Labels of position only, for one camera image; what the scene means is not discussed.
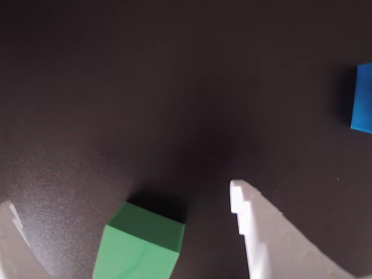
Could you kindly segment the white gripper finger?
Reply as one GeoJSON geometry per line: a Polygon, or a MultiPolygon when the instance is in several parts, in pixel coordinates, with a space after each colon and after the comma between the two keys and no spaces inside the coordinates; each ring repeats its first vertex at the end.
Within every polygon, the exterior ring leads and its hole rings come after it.
{"type": "Polygon", "coordinates": [[[29,246],[11,201],[1,203],[1,278],[49,278],[29,246]]]}
{"type": "Polygon", "coordinates": [[[244,238],[250,278],[357,278],[322,251],[257,188],[231,180],[230,211],[244,238]]]}

